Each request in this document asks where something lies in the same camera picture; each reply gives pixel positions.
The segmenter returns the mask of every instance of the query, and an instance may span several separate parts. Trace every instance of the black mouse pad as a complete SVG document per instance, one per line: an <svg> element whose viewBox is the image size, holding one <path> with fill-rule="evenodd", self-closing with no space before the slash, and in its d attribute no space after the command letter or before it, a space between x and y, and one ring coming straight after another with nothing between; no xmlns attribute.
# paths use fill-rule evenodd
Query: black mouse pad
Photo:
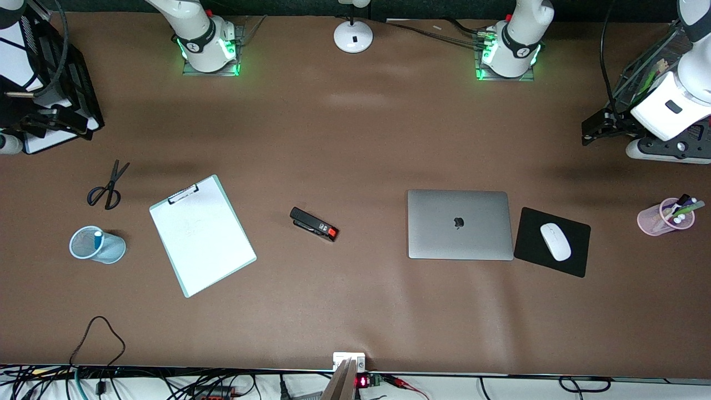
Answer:
<svg viewBox="0 0 711 400"><path fill-rule="evenodd" d="M543 240L540 227L551 222L558 225L568 239L570 258L567 260L556 261ZM585 267L587 266L589 243L589 225L523 207L521 220L518 223L518 235L516 236L516 248L513 251L513 256L519 260L543 265L544 267L583 278L585 276Z"/></svg>

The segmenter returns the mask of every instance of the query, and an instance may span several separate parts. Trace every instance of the silver laptop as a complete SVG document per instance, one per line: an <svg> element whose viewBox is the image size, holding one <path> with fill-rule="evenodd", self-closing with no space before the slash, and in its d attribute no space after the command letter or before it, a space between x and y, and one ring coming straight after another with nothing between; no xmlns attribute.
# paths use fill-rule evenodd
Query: silver laptop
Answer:
<svg viewBox="0 0 711 400"><path fill-rule="evenodd" d="M508 197L502 191L409 190L410 258L513 260Z"/></svg>

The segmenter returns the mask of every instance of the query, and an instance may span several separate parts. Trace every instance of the pen holder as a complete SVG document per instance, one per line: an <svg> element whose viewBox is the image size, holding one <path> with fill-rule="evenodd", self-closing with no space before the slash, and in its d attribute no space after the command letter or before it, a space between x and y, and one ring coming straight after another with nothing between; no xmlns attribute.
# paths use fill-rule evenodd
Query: pen holder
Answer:
<svg viewBox="0 0 711 400"><path fill-rule="evenodd" d="M101 236L96 237L97 232L101 232ZM126 253L126 242L96 226L85 226L74 232L69 240L69 252L80 260L113 264Z"/></svg>
<svg viewBox="0 0 711 400"><path fill-rule="evenodd" d="M679 224L674 224L673 221L666 221L664 219L663 209L666 206L676 203L677 200L675 197L670 197L656 206L650 207L637 214L637 225L639 225L639 228L649 236L659 236L667 232L683 231L684 229L691 228L696 219L694 211L691 211L691 215L687 216L687 218Z"/></svg>

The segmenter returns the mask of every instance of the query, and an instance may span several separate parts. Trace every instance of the computer mouse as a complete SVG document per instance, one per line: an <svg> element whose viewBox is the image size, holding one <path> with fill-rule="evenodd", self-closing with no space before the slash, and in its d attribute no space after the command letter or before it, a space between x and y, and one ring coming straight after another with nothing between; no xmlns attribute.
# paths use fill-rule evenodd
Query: computer mouse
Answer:
<svg viewBox="0 0 711 400"><path fill-rule="evenodd" d="M548 246L550 255L556 261L565 261L570 258L570 243L558 225L553 222L542 225L540 234L543 235L543 241Z"/></svg>

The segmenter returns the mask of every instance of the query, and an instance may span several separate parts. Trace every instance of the pen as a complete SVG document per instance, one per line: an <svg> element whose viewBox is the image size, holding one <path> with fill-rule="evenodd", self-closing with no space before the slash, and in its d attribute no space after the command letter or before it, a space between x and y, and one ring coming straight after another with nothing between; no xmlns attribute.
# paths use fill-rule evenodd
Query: pen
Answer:
<svg viewBox="0 0 711 400"><path fill-rule="evenodd" d="M99 250L99 246L101 246L101 236L101 231L94 232L94 250Z"/></svg>

